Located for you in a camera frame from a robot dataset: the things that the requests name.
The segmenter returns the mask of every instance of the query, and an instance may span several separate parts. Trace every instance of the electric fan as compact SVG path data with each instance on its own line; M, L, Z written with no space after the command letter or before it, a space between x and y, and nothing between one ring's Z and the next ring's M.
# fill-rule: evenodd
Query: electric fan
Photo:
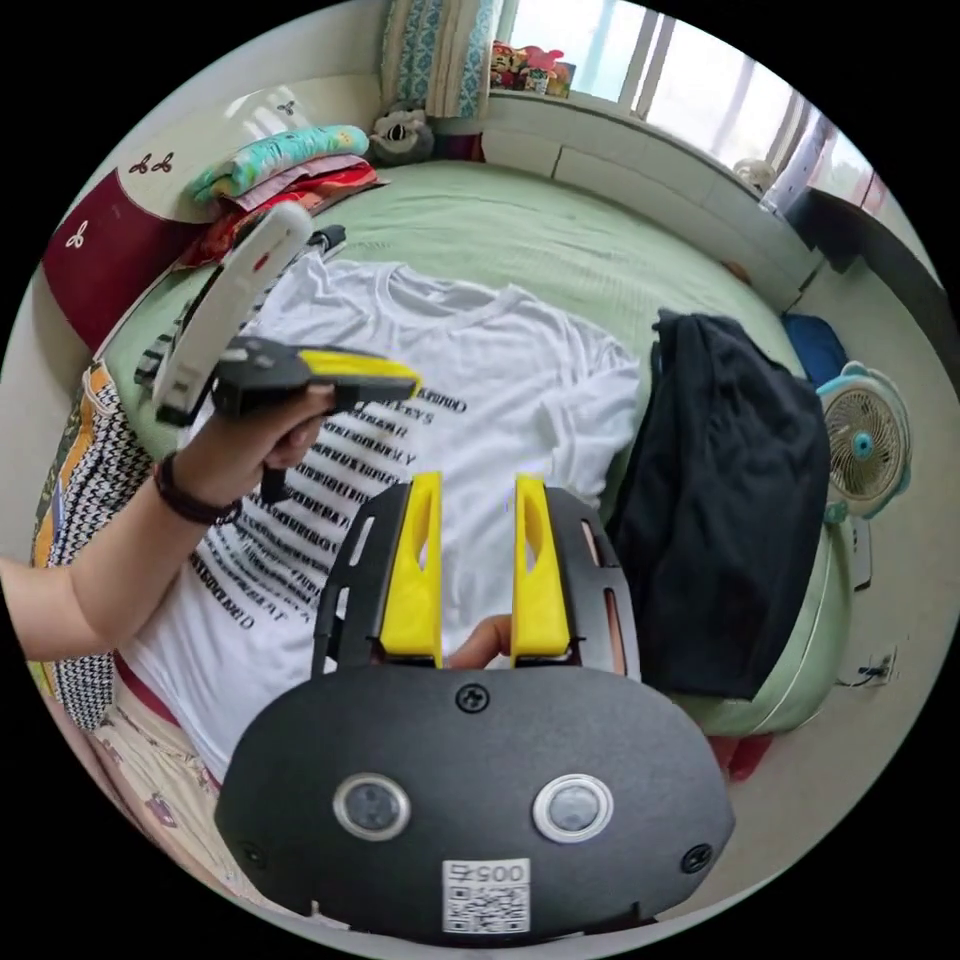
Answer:
M888 377L861 363L848 363L817 393L830 436L824 519L870 520L910 485L907 408Z

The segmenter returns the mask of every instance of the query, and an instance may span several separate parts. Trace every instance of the power outlet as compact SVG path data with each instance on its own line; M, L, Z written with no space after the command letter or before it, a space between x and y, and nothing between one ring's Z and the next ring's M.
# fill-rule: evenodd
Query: power outlet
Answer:
M894 646L887 650L882 650L879 653L871 654L867 666L871 668L886 668L886 673L884 673L882 676L874 677L868 686L879 687L882 684L889 683L891 680L896 680L896 678L899 676L899 670L897 667L897 648Z

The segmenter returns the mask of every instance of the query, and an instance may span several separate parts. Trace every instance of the hand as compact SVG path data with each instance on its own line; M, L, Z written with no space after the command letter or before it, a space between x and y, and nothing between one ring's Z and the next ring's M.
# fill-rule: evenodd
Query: hand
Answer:
M510 656L509 613L487 617L464 641L456 653L447 657L448 670L484 670L501 654Z
M202 503L226 507L260 483L264 466L295 467L333 409L332 387L311 387L279 407L231 420L215 413L177 453L177 487Z

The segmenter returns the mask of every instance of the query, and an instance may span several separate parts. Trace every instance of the label sticker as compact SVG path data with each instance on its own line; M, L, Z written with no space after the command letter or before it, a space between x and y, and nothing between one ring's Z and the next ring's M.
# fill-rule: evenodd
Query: label sticker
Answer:
M530 861L444 860L443 932L528 933Z

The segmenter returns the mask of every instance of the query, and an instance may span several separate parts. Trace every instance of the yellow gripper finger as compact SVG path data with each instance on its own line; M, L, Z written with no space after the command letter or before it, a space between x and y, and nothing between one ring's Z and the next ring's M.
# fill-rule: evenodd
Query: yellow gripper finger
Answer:
M520 657L562 657L570 646L560 559L543 478L518 474L510 665ZM527 569L527 547L533 563Z
M437 668L443 666L441 497L441 474L414 477L380 631L388 657L429 657Z

